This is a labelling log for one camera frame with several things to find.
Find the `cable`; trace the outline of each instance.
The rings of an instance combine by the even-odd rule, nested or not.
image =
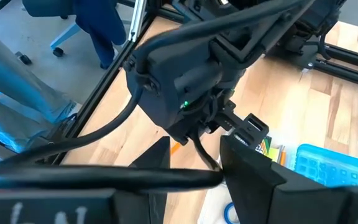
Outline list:
[[[108,166],[30,166],[0,169],[0,189],[101,189],[177,192],[211,188],[223,172]]]
[[[331,56],[329,56],[326,51],[326,34],[323,34],[320,37],[320,40],[318,42],[318,52],[321,54],[321,56],[323,56],[324,59],[331,59]]]
[[[193,140],[194,146],[197,150],[198,155],[203,160],[203,162],[214,171],[222,172],[219,164],[205,151],[203,145],[201,144],[200,137],[198,137],[198,128],[195,128],[190,133],[190,139]]]
[[[102,128],[78,138],[67,139],[61,142],[57,142],[55,144],[48,144],[46,146],[28,149],[27,151],[24,151],[18,155],[12,156],[8,159],[1,161],[0,167],[36,161],[37,159],[42,159],[54,155],[56,153],[66,152],[81,146],[85,146],[103,138],[111,131],[114,131],[129,117],[129,115],[131,115],[137,103],[139,102],[140,97],[142,96],[142,91],[143,89],[138,87],[126,107],[119,113],[119,115]]]
[[[201,37],[216,35],[220,32],[224,32],[225,30],[250,26],[272,15],[285,12],[303,2],[303,0],[266,1],[254,7],[243,9],[227,16],[163,32],[150,38],[138,48],[136,53],[137,72],[140,74],[145,74],[147,72],[147,57],[153,50],[171,44],[178,44]]]

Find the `white label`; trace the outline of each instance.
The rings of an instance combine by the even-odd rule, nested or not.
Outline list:
[[[11,213],[11,224],[35,224],[35,223],[19,223],[20,214],[23,209],[23,203],[17,202],[12,207],[12,213]],[[77,214],[77,222],[76,224],[85,224],[85,216],[88,209],[86,207],[80,206],[78,207],[75,212]],[[55,224],[69,224],[67,220],[67,215],[65,212],[60,211],[56,213],[55,215]]]

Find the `blue plastic container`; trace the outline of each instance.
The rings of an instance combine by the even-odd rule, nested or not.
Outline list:
[[[358,185],[358,158],[302,144],[296,152],[295,172],[327,187]]]

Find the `blue fabric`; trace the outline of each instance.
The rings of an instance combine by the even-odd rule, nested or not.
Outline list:
[[[110,66],[114,59],[112,43],[121,45],[126,40],[116,4],[116,0],[74,0],[75,22],[90,34],[103,67]]]
[[[0,96],[0,141],[16,152],[23,151],[37,136],[50,130],[51,123],[62,122],[76,105],[37,78],[1,41]],[[16,111],[5,104],[8,101],[28,108],[19,106]],[[33,119],[29,108],[40,112],[49,122]]]

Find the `office chair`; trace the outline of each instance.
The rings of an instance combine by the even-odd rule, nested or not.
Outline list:
[[[23,6],[32,17],[52,17],[60,16],[67,19],[67,16],[73,15],[73,0],[22,0]],[[124,25],[131,24],[131,21],[122,20]],[[56,57],[62,57],[64,51],[58,46],[64,41],[75,35],[81,28],[74,22],[64,30],[52,43],[50,48]]]

